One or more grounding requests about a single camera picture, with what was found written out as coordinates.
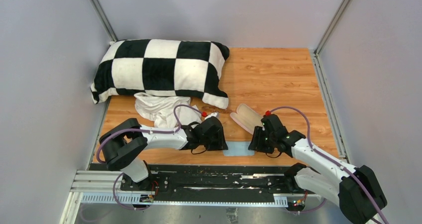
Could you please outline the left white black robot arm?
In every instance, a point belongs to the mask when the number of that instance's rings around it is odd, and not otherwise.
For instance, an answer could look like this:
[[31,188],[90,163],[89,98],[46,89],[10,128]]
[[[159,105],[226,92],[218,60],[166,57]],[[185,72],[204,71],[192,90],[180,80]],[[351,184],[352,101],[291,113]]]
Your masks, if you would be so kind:
[[129,118],[100,138],[97,155],[109,171],[121,171],[141,191],[152,186],[152,177],[145,161],[138,155],[149,149],[171,148],[194,150],[203,146],[206,151],[227,150],[222,123],[211,116],[201,123],[192,122],[176,128],[157,128],[141,125]]

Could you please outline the pink glasses case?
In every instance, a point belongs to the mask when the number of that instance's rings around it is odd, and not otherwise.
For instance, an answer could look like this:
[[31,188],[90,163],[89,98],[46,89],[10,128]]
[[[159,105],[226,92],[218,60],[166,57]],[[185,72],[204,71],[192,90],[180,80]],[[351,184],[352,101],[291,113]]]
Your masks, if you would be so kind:
[[256,126],[263,127],[261,122],[263,116],[246,104],[240,104],[235,112],[230,113],[230,117],[236,124],[250,134],[254,133]]

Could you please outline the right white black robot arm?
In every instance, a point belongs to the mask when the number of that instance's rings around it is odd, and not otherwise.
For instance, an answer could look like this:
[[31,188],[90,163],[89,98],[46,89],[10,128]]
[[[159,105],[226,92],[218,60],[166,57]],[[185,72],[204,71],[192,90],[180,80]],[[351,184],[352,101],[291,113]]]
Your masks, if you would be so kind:
[[341,161],[297,130],[288,131],[275,114],[266,114],[253,131],[250,150],[275,150],[297,159],[284,179],[287,191],[311,191],[338,206],[353,224],[365,224],[388,204],[374,171]]

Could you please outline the light blue cleaning cloth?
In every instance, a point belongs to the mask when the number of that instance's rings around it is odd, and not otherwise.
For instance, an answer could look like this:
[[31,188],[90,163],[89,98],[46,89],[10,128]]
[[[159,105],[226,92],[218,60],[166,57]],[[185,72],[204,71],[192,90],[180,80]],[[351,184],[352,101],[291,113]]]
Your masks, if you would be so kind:
[[223,151],[224,156],[253,156],[255,151],[249,150],[249,142],[246,141],[228,141],[227,150]]

